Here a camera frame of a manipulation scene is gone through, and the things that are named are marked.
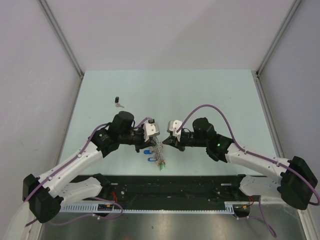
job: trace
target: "metal frame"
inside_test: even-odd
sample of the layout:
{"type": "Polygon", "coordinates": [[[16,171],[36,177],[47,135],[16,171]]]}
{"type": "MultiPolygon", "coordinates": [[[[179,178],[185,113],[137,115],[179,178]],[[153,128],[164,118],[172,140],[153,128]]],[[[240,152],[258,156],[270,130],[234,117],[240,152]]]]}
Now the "metal frame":
{"type": "MultiPolygon", "coordinates": [[[[65,206],[60,213],[86,213],[86,214],[110,214],[120,213],[120,209],[99,210],[99,204],[103,202],[79,202],[65,206]]],[[[125,214],[235,214],[233,204],[224,203],[225,210],[132,210],[125,209],[125,214]]]]}
{"type": "Polygon", "coordinates": [[[275,51],[276,47],[278,46],[279,42],[281,41],[282,37],[284,36],[284,33],[286,32],[288,26],[292,22],[295,14],[297,13],[299,7],[301,6],[302,2],[304,0],[295,0],[285,16],[280,29],[275,35],[275,38],[273,39],[271,46],[269,47],[268,51],[266,52],[266,55],[264,56],[258,70],[256,71],[258,77],[260,77],[261,73],[265,69],[266,64],[268,63],[270,57],[272,56],[273,52],[275,51]]]}
{"type": "MultiPolygon", "coordinates": [[[[69,46],[69,43],[66,40],[61,28],[59,27],[58,22],[55,19],[55,17],[53,15],[53,13],[52,13],[47,1],[46,0],[37,0],[37,2],[39,3],[44,15],[46,16],[49,24],[51,25],[54,33],[56,34],[59,42],[61,43],[62,48],[65,50],[65,53],[67,54],[67,56],[70,59],[74,69],[76,70],[77,74],[79,75],[79,77],[81,79],[81,82],[80,82],[80,84],[78,86],[77,94],[76,94],[76,97],[75,97],[75,100],[74,100],[74,103],[73,103],[73,108],[72,108],[72,111],[70,113],[70,118],[69,118],[68,125],[67,125],[66,131],[65,131],[65,135],[63,137],[63,142],[62,142],[62,145],[61,145],[59,156],[57,158],[57,161],[58,161],[60,156],[61,156],[63,146],[65,144],[65,140],[66,140],[68,129],[70,127],[70,122],[71,122],[72,115],[73,115],[73,112],[74,112],[74,109],[75,109],[75,105],[76,105],[76,102],[77,102],[77,99],[78,99],[78,96],[79,96],[79,92],[80,92],[80,88],[81,88],[81,83],[82,83],[82,79],[83,79],[83,76],[84,76],[84,72],[81,70],[80,65],[79,65],[79,63],[78,63],[73,51],[71,50],[71,48],[69,46]]],[[[265,93],[264,93],[264,90],[263,90],[263,87],[262,87],[262,84],[261,84],[260,76],[261,76],[261,73],[263,72],[265,66],[267,65],[268,61],[270,60],[272,54],[274,53],[275,49],[277,48],[279,42],[281,41],[281,39],[282,39],[284,33],[286,32],[288,26],[292,22],[293,17],[297,13],[297,11],[298,11],[299,7],[301,6],[302,2],[303,2],[303,0],[295,0],[293,2],[288,14],[286,15],[283,23],[281,24],[280,29],[278,30],[274,40],[272,41],[272,44],[270,45],[266,55],[264,56],[264,58],[263,58],[263,60],[262,60],[262,62],[260,64],[258,70],[256,71],[256,73],[253,73],[254,83],[256,85],[256,89],[257,89],[257,93],[258,93],[258,96],[259,96],[259,99],[260,99],[260,102],[261,102],[263,113],[265,115],[265,119],[266,119],[266,122],[267,122],[267,125],[268,125],[268,128],[269,128],[269,131],[270,131],[270,135],[271,135],[271,139],[272,139],[272,142],[273,142],[273,145],[274,145],[274,149],[276,151],[276,155],[278,157],[281,157],[281,158],[284,157],[284,152],[283,152],[283,149],[282,149],[282,146],[281,146],[281,142],[280,142],[276,127],[275,127],[275,123],[274,123],[274,120],[273,120],[273,117],[272,117],[272,114],[271,114],[270,107],[268,105],[268,102],[267,102],[267,99],[266,99],[266,96],[265,96],[265,93]]],[[[300,216],[300,219],[301,219],[301,222],[302,222],[302,225],[303,225],[303,229],[305,231],[305,235],[306,235],[307,239],[310,239],[310,240],[320,239],[319,232],[318,232],[318,227],[314,225],[314,221],[313,221],[313,217],[312,217],[311,211],[309,209],[307,209],[306,211],[300,211],[299,210],[298,213],[299,213],[299,216],[300,216]]],[[[40,229],[41,229],[41,224],[40,223],[39,224],[34,224],[32,226],[32,228],[31,228],[30,236],[29,236],[28,239],[29,240],[37,239],[38,236],[39,236],[39,233],[40,233],[40,229]]]]}
{"type": "MultiPolygon", "coordinates": [[[[258,96],[260,98],[261,106],[263,109],[263,113],[269,128],[269,132],[271,135],[271,139],[273,142],[273,146],[276,152],[276,155],[280,158],[284,158],[285,154],[283,151],[283,148],[281,146],[281,141],[279,139],[279,135],[277,133],[277,129],[275,126],[274,119],[271,114],[271,110],[264,92],[264,89],[261,84],[261,79],[257,73],[252,73],[254,83],[257,89],[258,96]]],[[[298,210],[300,220],[303,226],[303,230],[305,233],[305,236],[308,240],[319,240],[320,239],[320,230],[319,226],[315,225],[313,214],[308,207],[305,211],[298,210]]]]}
{"type": "Polygon", "coordinates": [[[75,71],[78,73],[79,77],[82,78],[84,75],[84,72],[81,70],[80,65],[79,65],[73,51],[71,50],[65,35],[63,34],[61,28],[59,27],[59,24],[54,16],[54,14],[52,13],[47,1],[46,0],[37,0],[37,2],[39,3],[46,19],[48,20],[49,24],[52,27],[52,30],[54,31],[59,42],[61,43],[62,48],[65,50],[66,55],[70,59],[75,71]]]}

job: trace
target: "light green table surface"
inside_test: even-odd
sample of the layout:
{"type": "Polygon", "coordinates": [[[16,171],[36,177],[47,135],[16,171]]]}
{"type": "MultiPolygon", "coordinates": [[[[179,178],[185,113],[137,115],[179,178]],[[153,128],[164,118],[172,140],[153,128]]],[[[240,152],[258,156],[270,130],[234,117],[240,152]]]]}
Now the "light green table surface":
{"type": "MultiPolygon", "coordinates": [[[[99,124],[111,122],[119,111],[128,111],[139,123],[152,117],[160,127],[159,140],[169,136],[170,120],[183,121],[197,106],[212,104],[228,118],[235,137],[243,145],[265,154],[275,150],[251,71],[241,70],[124,70],[87,71],[71,119],[60,160],[73,154],[99,124]],[[115,97],[125,108],[115,106],[115,97]]],[[[222,117],[212,108],[197,111],[185,127],[192,130],[196,118],[207,117],[217,133],[230,136],[222,117]]],[[[82,174],[105,175],[236,175],[257,174],[238,165],[215,162],[204,148],[185,152],[164,146],[166,168],[159,171],[150,155],[121,145],[82,174]]]]}

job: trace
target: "white wall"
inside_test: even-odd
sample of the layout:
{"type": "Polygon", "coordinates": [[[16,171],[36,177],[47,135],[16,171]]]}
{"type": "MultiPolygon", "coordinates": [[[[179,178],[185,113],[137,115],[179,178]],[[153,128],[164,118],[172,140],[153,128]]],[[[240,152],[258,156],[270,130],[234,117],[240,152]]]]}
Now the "white wall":
{"type": "Polygon", "coordinates": [[[54,166],[80,79],[35,0],[0,2],[0,239],[23,179],[54,166]]]}
{"type": "MultiPolygon", "coordinates": [[[[319,0],[304,1],[261,81],[286,157],[304,158],[320,181],[319,11],[319,0]]],[[[311,209],[320,226],[320,207],[311,209]]]]}
{"type": "Polygon", "coordinates": [[[256,70],[294,0],[48,0],[85,70],[256,70]]]}

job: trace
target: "key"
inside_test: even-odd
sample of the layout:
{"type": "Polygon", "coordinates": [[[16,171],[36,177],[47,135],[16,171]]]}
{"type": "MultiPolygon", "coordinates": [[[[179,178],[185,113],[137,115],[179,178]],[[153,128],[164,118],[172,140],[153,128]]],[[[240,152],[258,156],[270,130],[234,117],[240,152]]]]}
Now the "key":
{"type": "Polygon", "coordinates": [[[117,108],[124,108],[124,106],[121,106],[120,103],[116,103],[115,106],[116,106],[117,108]]]}

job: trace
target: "white cable tray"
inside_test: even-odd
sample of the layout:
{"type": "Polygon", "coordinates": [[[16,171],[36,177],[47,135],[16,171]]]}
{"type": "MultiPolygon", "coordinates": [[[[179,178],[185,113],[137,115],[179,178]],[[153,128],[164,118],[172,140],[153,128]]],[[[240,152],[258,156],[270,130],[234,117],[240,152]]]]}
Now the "white cable tray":
{"type": "MultiPolygon", "coordinates": [[[[60,213],[120,213],[120,209],[98,210],[98,205],[108,205],[108,203],[73,203],[65,206],[60,210],[60,213]]],[[[234,214],[232,204],[225,203],[225,210],[137,210],[125,209],[123,212],[126,214],[234,214]]]]}

